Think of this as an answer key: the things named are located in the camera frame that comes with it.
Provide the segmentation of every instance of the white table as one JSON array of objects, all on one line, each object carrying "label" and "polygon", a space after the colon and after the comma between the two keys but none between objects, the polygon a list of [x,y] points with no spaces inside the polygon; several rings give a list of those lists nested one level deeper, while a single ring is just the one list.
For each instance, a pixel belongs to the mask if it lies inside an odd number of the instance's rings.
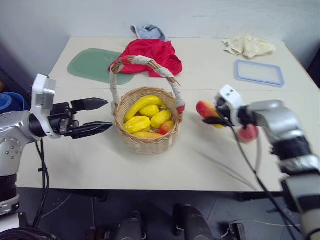
[{"label": "white table", "polygon": [[[49,74],[57,81],[55,103],[97,97],[112,101],[109,84],[70,75],[67,67],[81,51],[88,48],[122,52],[133,38],[71,37]],[[72,140],[44,140],[50,187],[61,189],[128,190],[201,190],[260,191],[227,128],[217,129],[202,123],[196,112],[199,100],[212,102],[225,84],[240,92],[246,103],[278,99],[284,101],[300,118],[313,151],[319,154],[319,90],[282,41],[273,42],[273,55],[257,57],[255,62],[277,65],[285,80],[282,88],[238,81],[234,65],[241,56],[223,51],[221,39],[172,39],[183,71],[177,76],[186,111],[175,146],[157,155],[137,154],[129,149],[113,126],[91,137]],[[150,78],[147,72],[118,86],[121,96],[129,90],[152,86],[170,91],[162,78]],[[110,104],[99,110],[79,112],[80,124],[94,121],[113,122]],[[261,134],[262,163],[260,176],[271,191],[280,191],[283,176],[277,158],[269,154],[270,145]],[[254,164],[256,142],[243,146]],[[25,148],[18,175],[18,186],[41,187],[40,167],[34,144]]]}]

